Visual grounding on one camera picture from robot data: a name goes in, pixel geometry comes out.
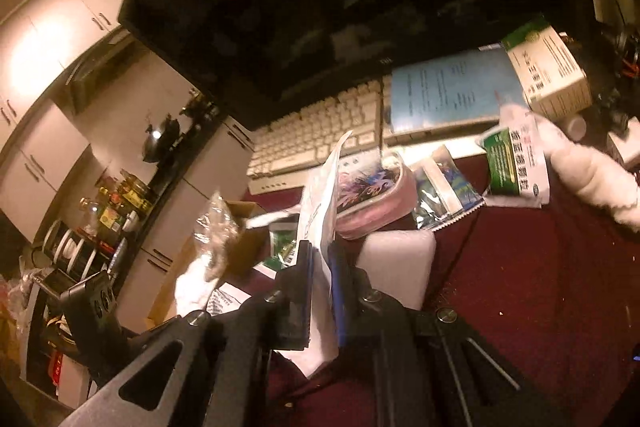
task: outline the colorful packet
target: colorful packet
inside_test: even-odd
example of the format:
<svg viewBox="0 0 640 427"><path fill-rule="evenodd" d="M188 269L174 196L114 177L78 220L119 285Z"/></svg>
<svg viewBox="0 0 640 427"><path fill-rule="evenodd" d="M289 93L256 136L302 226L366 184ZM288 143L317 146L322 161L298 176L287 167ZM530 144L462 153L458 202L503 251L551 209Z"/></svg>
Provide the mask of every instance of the colorful packet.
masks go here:
<svg viewBox="0 0 640 427"><path fill-rule="evenodd" d="M275 279L276 273L296 263L296 236L298 222L271 223L269 239L271 254L261 263L254 266L260 273Z"/></svg>
<svg viewBox="0 0 640 427"><path fill-rule="evenodd" d="M549 202L545 155L532 112L520 108L500 111L500 125L478 138L486 150L492 196L525 198L537 206ZM495 206L521 206L498 203Z"/></svg>
<svg viewBox="0 0 640 427"><path fill-rule="evenodd" d="M418 191L418 205L412 214L419 230L442 229L484 204L444 145L411 169Z"/></svg>

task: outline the red tablecloth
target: red tablecloth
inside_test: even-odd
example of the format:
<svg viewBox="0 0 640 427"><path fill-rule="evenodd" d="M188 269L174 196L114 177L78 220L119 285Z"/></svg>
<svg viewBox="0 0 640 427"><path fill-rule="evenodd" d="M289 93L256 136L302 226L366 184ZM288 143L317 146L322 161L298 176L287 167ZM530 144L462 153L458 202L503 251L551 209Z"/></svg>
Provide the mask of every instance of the red tablecloth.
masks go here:
<svg viewBox="0 0 640 427"><path fill-rule="evenodd" d="M484 156L456 163L482 192ZM578 427L591 427L600 424L634 368L640 239L575 198L553 172L550 183L551 202L542 210L482 208L436 232L424 308L453 306ZM277 210L300 194L291 189L247 198ZM357 251L359 243L351 248ZM270 285L255 271L242 282L249 291ZM274 357L268 425L375 425L369 368L351 362L338 357L306 381Z"/></svg>

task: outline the blue notebook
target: blue notebook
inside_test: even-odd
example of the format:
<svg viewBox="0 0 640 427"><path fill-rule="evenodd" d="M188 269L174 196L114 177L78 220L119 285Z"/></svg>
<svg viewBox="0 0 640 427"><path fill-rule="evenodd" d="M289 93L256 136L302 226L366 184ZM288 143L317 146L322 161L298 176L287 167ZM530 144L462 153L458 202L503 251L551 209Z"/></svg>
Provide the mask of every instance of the blue notebook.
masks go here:
<svg viewBox="0 0 640 427"><path fill-rule="evenodd" d="M393 71L394 133L498 120L500 102L524 101L503 48L472 50Z"/></svg>

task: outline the green and white box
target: green and white box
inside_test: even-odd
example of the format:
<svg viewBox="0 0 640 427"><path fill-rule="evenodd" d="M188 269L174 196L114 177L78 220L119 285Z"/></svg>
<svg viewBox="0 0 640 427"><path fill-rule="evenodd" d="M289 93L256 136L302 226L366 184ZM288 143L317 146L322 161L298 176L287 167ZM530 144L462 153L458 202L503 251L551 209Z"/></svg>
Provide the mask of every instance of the green and white box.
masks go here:
<svg viewBox="0 0 640 427"><path fill-rule="evenodd" d="M534 112L558 121L591 105L584 71L542 17L518 28L502 45Z"/></svg>

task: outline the keyboard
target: keyboard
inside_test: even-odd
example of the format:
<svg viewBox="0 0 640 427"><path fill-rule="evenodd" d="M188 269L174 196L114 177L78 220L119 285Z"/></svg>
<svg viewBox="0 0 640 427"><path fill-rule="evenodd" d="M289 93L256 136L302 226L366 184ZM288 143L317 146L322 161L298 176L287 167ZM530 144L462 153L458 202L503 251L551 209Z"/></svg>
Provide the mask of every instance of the keyboard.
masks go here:
<svg viewBox="0 0 640 427"><path fill-rule="evenodd" d="M304 185L309 169L322 165L348 130L341 156L380 147L381 121L382 85L370 80L258 129L246 172L250 192Z"/></svg>
<svg viewBox="0 0 640 427"><path fill-rule="evenodd" d="M341 156L366 158L374 148L399 154L409 165L446 145L454 159L484 154L479 133L493 123L447 132L394 133L390 125L391 75L360 84L272 122L254 132L255 152L247 170L249 191L264 194L303 187L342 134L352 130Z"/></svg>

